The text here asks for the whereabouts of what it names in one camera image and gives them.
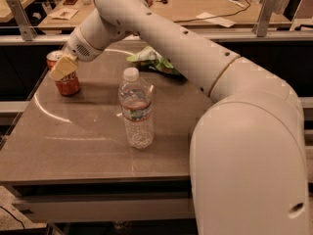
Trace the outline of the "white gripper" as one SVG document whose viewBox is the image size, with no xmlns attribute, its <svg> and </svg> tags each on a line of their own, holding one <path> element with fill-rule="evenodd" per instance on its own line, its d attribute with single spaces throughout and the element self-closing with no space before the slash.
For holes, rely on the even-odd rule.
<svg viewBox="0 0 313 235">
<path fill-rule="evenodd" d="M 78 26 L 69 36 L 66 53 L 81 62 L 91 62 L 104 51 L 103 29 L 97 26 Z M 78 63 L 70 56 L 62 56 L 52 67 L 49 75 L 56 81 L 78 69 Z"/>
</svg>

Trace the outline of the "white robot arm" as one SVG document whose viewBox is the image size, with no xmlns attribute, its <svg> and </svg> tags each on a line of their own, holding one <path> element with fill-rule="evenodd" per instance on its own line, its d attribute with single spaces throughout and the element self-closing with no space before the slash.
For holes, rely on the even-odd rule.
<svg viewBox="0 0 313 235">
<path fill-rule="evenodd" d="M 60 80 L 138 34 L 212 101 L 191 140 L 200 235 L 309 235 L 304 115 L 294 90 L 250 60 L 150 11 L 95 0 L 51 75 Z"/>
</svg>

